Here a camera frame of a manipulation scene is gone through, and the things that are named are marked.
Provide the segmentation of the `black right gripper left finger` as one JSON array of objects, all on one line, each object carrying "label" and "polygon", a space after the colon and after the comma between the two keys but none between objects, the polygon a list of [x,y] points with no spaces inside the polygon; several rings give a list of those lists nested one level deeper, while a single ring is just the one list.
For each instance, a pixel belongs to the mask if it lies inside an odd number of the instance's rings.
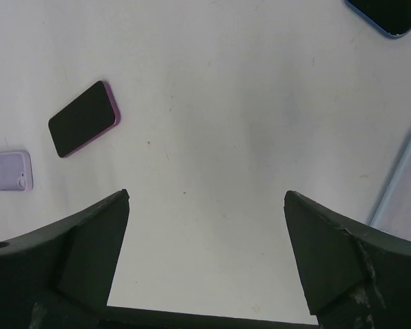
[{"label": "black right gripper left finger", "polygon": [[0,328],[98,328],[128,216],[129,195],[120,190],[0,241]]}]

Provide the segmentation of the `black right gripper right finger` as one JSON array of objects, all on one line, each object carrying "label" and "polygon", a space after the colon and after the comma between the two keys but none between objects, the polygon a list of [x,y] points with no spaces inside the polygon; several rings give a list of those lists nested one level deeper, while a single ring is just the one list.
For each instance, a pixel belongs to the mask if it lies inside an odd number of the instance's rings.
[{"label": "black right gripper right finger", "polygon": [[411,241],[288,191],[284,214],[311,315],[321,328],[411,328]]}]

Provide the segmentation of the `light blue phone case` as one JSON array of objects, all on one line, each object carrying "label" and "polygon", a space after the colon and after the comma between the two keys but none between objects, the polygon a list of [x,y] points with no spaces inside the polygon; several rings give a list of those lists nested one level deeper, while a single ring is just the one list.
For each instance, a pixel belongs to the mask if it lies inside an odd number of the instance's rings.
[{"label": "light blue phone case", "polygon": [[377,207],[371,227],[411,241],[411,139]]}]

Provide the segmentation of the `purple-edged black phone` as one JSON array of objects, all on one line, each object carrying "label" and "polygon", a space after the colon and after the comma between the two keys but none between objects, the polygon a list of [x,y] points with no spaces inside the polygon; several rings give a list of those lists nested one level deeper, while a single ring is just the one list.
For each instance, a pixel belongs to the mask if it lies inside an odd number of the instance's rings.
[{"label": "purple-edged black phone", "polygon": [[57,155],[66,158],[116,127],[121,113],[110,85],[95,82],[48,121]]}]

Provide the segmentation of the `blue-edged black phone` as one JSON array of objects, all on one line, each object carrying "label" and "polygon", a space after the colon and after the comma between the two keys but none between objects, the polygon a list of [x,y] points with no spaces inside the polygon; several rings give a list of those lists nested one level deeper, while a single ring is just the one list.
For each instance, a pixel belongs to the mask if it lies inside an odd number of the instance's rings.
[{"label": "blue-edged black phone", "polygon": [[411,0],[346,0],[345,4],[388,38],[411,30]]}]

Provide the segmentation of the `lilac phone case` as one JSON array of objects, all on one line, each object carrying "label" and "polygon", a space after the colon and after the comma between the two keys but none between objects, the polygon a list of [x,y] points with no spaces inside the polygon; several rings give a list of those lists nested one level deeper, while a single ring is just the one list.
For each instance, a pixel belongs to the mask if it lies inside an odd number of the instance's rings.
[{"label": "lilac phone case", "polygon": [[33,189],[32,163],[26,151],[0,153],[0,191]]}]

